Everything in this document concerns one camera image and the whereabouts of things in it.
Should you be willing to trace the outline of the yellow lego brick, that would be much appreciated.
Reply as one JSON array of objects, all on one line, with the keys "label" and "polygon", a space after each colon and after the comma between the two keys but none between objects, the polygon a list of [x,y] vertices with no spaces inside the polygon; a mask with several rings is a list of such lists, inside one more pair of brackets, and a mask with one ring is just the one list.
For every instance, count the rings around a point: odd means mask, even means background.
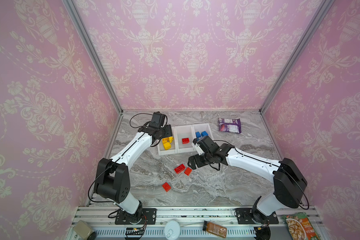
[{"label": "yellow lego brick", "polygon": [[163,138],[162,139],[162,143],[165,144],[165,143],[172,143],[172,141],[174,140],[174,137],[167,137],[167,138]]},{"label": "yellow lego brick", "polygon": [[172,145],[169,142],[164,143],[163,146],[165,150],[169,150],[172,147]]}]

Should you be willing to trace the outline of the long red lego brick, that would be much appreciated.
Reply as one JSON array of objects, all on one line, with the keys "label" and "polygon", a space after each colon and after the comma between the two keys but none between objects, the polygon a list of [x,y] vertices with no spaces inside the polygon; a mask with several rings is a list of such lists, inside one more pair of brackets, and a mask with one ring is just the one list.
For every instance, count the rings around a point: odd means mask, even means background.
[{"label": "long red lego brick", "polygon": [[174,171],[175,171],[176,174],[179,174],[179,173],[181,173],[182,171],[184,171],[185,169],[186,169],[186,167],[184,166],[184,164],[181,164],[181,165],[179,165],[178,167],[176,167],[176,168],[174,169]]}]

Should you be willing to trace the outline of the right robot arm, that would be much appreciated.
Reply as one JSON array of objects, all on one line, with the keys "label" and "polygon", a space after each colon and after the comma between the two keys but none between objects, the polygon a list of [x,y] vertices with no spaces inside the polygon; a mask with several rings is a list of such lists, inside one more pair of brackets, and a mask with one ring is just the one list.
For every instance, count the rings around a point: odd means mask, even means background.
[{"label": "right robot arm", "polygon": [[210,148],[197,144],[196,148],[198,153],[188,159],[188,167],[192,170],[223,164],[246,170],[273,184],[273,190],[263,197],[258,197],[250,210],[249,216],[255,223],[268,223],[269,217],[279,209],[302,207],[308,183],[292,160],[265,159],[240,151],[227,143],[221,146],[214,143]]}]

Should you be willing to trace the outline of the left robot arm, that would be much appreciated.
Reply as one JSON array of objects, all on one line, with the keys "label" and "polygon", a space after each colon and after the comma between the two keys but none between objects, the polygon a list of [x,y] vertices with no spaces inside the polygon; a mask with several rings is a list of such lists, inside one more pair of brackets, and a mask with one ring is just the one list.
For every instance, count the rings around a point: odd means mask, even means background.
[{"label": "left robot arm", "polygon": [[135,137],[110,159],[101,159],[94,180],[94,193],[116,203],[126,222],[137,224],[143,217],[142,202],[131,191],[129,170],[154,142],[173,135],[172,126],[141,127]]}]

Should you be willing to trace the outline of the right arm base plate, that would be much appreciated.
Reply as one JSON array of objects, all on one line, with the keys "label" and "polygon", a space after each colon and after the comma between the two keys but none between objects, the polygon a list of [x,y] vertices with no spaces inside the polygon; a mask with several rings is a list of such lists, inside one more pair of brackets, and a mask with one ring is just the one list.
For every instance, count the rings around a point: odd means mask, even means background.
[{"label": "right arm base plate", "polygon": [[273,212],[270,216],[262,217],[257,221],[251,213],[251,208],[236,208],[234,216],[237,218],[239,225],[277,225],[279,224],[278,216]]}]

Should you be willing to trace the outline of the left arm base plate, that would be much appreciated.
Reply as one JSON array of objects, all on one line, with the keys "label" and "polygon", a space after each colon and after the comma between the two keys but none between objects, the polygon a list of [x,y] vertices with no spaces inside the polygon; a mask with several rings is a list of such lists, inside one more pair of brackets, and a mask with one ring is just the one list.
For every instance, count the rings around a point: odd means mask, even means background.
[{"label": "left arm base plate", "polygon": [[137,209],[134,214],[118,210],[116,214],[116,225],[154,225],[156,223],[157,209],[142,208]]}]

